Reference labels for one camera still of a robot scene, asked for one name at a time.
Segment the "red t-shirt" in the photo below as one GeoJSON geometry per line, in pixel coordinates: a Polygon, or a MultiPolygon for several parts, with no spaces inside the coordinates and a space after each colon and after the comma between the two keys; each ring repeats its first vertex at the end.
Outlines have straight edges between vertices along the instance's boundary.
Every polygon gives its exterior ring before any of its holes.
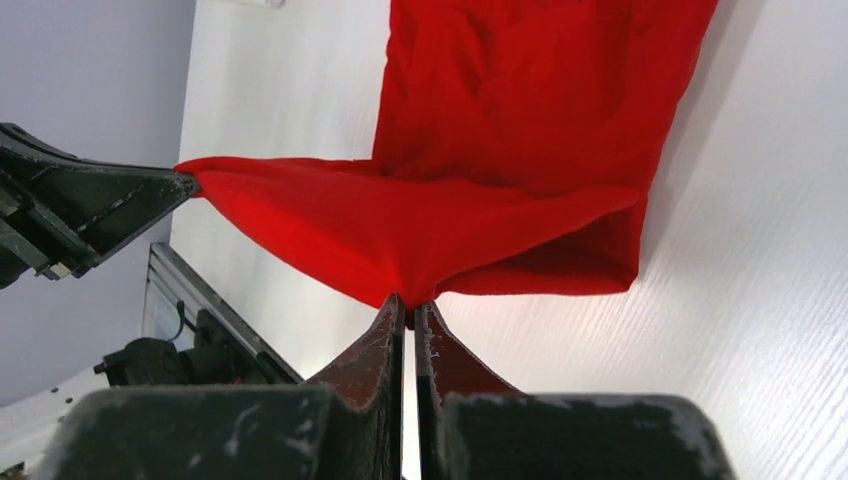
{"type": "Polygon", "coordinates": [[[371,306],[623,292],[716,7],[395,1],[369,158],[179,171],[264,249],[371,306]]]}

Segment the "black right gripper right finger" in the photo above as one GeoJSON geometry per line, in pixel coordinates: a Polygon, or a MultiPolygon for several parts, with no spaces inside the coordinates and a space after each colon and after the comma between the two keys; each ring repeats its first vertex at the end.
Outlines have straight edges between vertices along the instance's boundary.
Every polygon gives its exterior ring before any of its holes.
{"type": "Polygon", "coordinates": [[[530,394],[494,373],[434,303],[415,311],[425,479],[733,479],[709,418],[674,395],[530,394]]]}

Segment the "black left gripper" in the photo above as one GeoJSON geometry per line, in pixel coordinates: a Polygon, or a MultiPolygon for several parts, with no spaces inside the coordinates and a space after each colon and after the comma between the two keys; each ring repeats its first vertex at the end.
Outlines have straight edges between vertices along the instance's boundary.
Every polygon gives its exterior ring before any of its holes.
{"type": "Polygon", "coordinates": [[[1,287],[81,277],[200,190],[190,174],[79,158],[1,126],[1,287]]]}

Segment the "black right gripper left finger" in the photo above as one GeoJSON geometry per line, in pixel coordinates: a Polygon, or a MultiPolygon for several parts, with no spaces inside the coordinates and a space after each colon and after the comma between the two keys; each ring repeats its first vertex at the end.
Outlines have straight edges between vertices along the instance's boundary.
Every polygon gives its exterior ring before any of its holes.
{"type": "Polygon", "coordinates": [[[297,385],[138,386],[85,396],[37,479],[398,479],[404,322],[371,326],[297,385]]]}

